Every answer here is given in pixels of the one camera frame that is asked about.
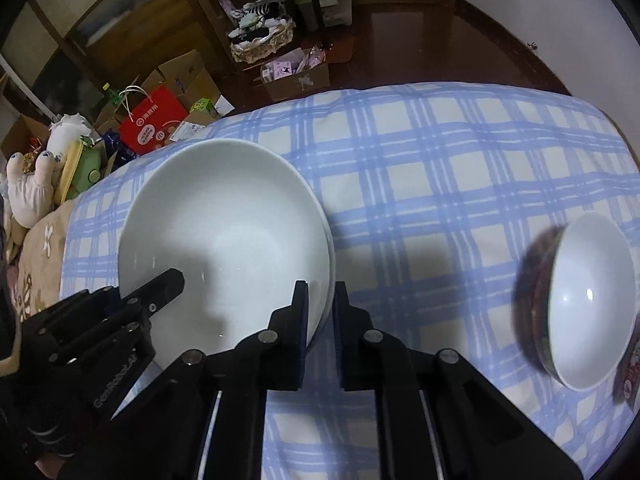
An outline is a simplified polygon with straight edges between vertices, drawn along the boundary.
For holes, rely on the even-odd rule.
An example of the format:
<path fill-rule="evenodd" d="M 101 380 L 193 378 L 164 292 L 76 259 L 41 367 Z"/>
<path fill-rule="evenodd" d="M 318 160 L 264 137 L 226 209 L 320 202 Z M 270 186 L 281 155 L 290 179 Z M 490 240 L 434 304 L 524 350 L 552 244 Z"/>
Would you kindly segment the white plate with cherries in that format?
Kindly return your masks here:
<path fill-rule="evenodd" d="M 182 293 L 151 316 L 155 363 L 183 351 L 234 348 L 309 287 L 307 335 L 328 316 L 335 255 L 326 214 L 306 180 L 269 148 L 235 139 L 176 151 L 132 201 L 118 248 L 129 295 L 168 269 Z"/>

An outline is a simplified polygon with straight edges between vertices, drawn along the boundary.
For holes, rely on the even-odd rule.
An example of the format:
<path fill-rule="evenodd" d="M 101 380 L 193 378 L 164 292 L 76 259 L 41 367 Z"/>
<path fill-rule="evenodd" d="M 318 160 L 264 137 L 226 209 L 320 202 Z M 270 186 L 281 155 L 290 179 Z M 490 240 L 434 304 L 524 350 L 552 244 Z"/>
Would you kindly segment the white bowl red patterned outside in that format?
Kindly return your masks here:
<path fill-rule="evenodd" d="M 574 391 L 600 386 L 623 359 L 636 315 L 634 262 L 616 223 L 588 212 L 562 226 L 533 288 L 534 344 L 548 374 Z"/>

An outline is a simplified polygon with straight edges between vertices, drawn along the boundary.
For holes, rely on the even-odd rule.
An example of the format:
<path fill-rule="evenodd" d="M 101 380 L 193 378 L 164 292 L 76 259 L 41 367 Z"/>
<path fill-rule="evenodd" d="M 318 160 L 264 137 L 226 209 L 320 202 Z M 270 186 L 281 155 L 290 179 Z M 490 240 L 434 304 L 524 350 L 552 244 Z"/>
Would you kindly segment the brown beige patterned blanket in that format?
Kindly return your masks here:
<path fill-rule="evenodd" d="M 60 299 L 67 228 L 75 204 L 76 200 L 66 200 L 26 234 L 13 285 L 13 300 L 22 322 Z"/>

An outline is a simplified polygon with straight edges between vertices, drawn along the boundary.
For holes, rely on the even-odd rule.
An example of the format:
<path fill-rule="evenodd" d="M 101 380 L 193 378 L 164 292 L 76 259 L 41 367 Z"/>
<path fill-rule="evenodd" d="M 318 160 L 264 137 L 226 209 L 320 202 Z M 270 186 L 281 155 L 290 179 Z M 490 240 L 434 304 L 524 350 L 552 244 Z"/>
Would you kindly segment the white plush toy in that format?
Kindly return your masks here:
<path fill-rule="evenodd" d="M 11 217 L 29 230 L 101 179 L 96 132 L 79 114 L 49 127 L 20 116 L 1 142 Z"/>

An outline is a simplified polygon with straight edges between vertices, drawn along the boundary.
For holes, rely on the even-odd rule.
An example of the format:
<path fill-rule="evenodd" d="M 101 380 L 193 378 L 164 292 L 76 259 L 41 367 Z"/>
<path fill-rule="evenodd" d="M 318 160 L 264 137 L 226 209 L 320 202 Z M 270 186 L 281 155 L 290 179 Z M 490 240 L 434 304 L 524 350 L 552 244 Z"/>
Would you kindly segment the red paper gift bag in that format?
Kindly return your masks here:
<path fill-rule="evenodd" d="M 162 148 L 188 116 L 186 108 L 163 84 L 151 92 L 130 84 L 119 97 L 126 110 L 119 125 L 120 138 L 137 155 Z"/>

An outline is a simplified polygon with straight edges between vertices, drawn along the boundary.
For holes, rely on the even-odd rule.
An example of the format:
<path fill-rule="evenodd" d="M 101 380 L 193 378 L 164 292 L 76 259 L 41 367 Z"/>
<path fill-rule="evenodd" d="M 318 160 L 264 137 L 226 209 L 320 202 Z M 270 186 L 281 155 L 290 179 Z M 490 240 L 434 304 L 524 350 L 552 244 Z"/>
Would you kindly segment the blue white plaid cloth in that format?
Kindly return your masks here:
<path fill-rule="evenodd" d="M 610 385 L 574 392 L 525 339 L 535 248 L 587 211 L 639 244 L 639 170 L 589 103 L 496 84 L 329 91 L 227 117 L 281 154 L 329 219 L 352 301 L 408 346 L 454 347 L 593 476 L 629 428 Z"/>

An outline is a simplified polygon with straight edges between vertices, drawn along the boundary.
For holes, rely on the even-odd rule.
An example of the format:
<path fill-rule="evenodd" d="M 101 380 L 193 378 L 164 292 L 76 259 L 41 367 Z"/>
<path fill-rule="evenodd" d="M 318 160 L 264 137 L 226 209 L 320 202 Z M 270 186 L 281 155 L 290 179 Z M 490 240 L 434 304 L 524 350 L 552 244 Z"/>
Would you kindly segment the cardboard box with items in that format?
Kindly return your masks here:
<path fill-rule="evenodd" d="M 273 102 L 296 99 L 330 85 L 326 51 L 297 48 L 262 64 L 260 80 Z"/>

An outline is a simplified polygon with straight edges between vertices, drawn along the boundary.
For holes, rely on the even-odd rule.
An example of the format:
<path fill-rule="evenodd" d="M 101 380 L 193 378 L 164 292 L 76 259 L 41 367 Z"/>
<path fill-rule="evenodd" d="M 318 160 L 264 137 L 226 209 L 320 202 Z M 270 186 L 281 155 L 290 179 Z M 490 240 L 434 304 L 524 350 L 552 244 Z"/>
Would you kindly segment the wooden shelf cabinet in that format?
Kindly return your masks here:
<path fill-rule="evenodd" d="M 17 109 L 96 117 L 107 96 L 192 50 L 233 63 L 210 0 L 1 0 L 1 73 Z"/>

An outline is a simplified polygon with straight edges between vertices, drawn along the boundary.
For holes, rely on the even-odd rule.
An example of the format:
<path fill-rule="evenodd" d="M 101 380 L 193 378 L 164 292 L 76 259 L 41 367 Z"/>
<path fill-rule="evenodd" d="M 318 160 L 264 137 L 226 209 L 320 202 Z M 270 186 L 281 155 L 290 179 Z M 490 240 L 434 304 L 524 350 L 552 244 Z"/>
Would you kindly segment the wicker basket with items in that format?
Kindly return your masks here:
<path fill-rule="evenodd" d="M 293 41 L 295 23 L 281 0 L 258 0 L 231 10 L 235 29 L 228 32 L 237 63 L 253 64 Z"/>

